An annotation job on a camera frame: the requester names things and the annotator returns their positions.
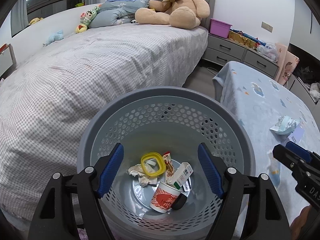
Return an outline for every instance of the folded blanket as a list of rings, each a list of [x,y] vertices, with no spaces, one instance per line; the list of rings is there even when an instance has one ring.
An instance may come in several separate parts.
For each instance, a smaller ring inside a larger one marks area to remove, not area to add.
[[[114,1],[100,5],[96,17],[90,23],[90,28],[114,26],[129,23],[139,8],[147,8],[150,0]]]

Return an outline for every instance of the bed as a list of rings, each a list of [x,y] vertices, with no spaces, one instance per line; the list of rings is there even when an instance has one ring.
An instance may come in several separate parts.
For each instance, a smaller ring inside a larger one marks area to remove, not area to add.
[[[150,86],[181,87],[207,47],[211,14],[192,30],[123,24],[54,42],[0,87],[0,204],[27,230],[50,178],[76,173],[81,135],[108,102]]]

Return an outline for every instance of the paper cup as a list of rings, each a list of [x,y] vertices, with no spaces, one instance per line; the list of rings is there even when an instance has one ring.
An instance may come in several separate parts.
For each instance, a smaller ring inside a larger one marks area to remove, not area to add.
[[[161,181],[151,199],[150,207],[158,212],[166,213],[180,193],[176,188]]]

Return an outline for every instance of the perforated basket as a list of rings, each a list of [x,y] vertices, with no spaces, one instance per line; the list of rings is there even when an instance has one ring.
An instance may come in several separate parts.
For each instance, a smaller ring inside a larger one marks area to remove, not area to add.
[[[107,104],[91,120],[80,142],[78,172],[124,146],[124,160],[108,194],[100,201],[106,220],[124,239],[204,239],[221,201],[214,195],[197,159],[197,147],[206,143],[227,166],[253,175],[250,140],[234,116],[217,101],[176,87],[136,90]],[[148,152],[170,151],[174,165],[189,162],[192,191],[182,209],[161,214],[149,207],[156,187],[141,188],[128,168]]]

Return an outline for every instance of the black cap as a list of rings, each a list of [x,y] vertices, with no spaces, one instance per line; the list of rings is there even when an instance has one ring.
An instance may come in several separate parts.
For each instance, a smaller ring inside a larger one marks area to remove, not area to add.
[[[183,193],[180,193],[176,201],[172,204],[171,208],[174,210],[179,210],[180,208],[183,207],[186,201],[187,201],[187,196],[184,195]]]

